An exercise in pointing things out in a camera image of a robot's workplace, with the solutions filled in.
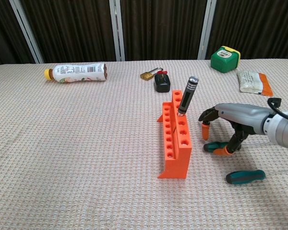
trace gold padlock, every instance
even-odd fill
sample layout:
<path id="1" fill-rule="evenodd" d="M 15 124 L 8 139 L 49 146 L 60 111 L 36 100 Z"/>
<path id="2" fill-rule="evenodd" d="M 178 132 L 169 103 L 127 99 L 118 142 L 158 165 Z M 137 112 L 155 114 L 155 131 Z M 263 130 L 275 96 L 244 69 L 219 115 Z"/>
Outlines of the gold padlock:
<path id="1" fill-rule="evenodd" d="M 141 77 L 142 79 L 148 81 L 148 80 L 152 79 L 153 76 L 157 73 L 157 72 L 156 72 L 155 74 L 153 74 L 153 72 L 155 72 L 156 70 L 161 70 L 161 71 L 162 71 L 163 69 L 162 69 L 161 67 L 155 68 L 155 69 L 153 69 L 152 71 L 142 73 L 142 74 L 140 75 L 140 77 Z"/>

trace orange screwdriver holder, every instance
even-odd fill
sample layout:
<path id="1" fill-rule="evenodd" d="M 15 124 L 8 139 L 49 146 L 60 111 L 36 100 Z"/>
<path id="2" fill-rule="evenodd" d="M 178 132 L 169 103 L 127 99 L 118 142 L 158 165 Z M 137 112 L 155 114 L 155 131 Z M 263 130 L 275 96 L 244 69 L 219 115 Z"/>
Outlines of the orange screwdriver holder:
<path id="1" fill-rule="evenodd" d="M 187 116 L 178 116 L 181 90 L 172 91 L 172 101 L 163 102 L 162 115 L 157 122 L 163 122 L 165 169 L 160 179 L 185 179 L 187 177 L 192 143 Z"/>

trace beige tablecloth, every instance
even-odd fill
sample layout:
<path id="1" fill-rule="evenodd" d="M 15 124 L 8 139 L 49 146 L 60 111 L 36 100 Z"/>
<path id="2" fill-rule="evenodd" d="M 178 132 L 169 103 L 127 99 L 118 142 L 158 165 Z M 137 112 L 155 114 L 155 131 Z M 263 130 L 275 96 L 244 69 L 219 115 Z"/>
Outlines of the beige tablecloth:
<path id="1" fill-rule="evenodd" d="M 105 82 L 44 79 L 55 64 L 0 66 L 0 229 L 288 229 L 288 149 L 251 136 L 233 157 L 203 151 L 199 115 L 217 103 L 267 105 L 242 93 L 236 70 L 206 60 L 108 62 Z M 187 116 L 192 155 L 185 180 L 157 179 L 164 167 L 162 102 L 140 73 L 163 67 L 171 88 L 200 78 Z M 268 76 L 288 111 L 288 59 L 242 60 Z M 218 119 L 209 141 L 233 129 Z M 237 170 L 266 179 L 229 185 Z"/>

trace bottle cap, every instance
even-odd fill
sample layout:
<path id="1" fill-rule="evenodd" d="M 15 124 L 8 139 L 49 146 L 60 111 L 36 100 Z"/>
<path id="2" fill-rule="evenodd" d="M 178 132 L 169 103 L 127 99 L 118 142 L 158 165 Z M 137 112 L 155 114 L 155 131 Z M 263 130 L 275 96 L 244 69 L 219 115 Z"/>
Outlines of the bottle cap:
<path id="1" fill-rule="evenodd" d="M 49 70 L 50 69 L 45 69 L 45 71 L 44 71 L 44 76 L 45 76 L 45 78 L 47 79 L 47 80 L 52 80 L 51 78 L 50 78 L 50 75 L 49 75 Z"/>

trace cable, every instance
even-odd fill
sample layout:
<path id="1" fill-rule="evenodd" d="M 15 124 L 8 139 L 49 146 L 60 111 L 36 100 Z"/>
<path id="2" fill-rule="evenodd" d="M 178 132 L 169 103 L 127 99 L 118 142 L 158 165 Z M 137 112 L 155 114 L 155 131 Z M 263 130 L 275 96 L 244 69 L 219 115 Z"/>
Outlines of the cable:
<path id="1" fill-rule="evenodd" d="M 278 115 L 282 116 L 283 118 L 288 120 L 288 115 L 284 114 L 283 112 L 281 112 L 280 110 L 278 110 L 277 108 L 280 106 L 282 99 L 281 98 L 269 98 L 268 99 L 268 105 L 270 106 L 270 108 L 275 111 Z"/>

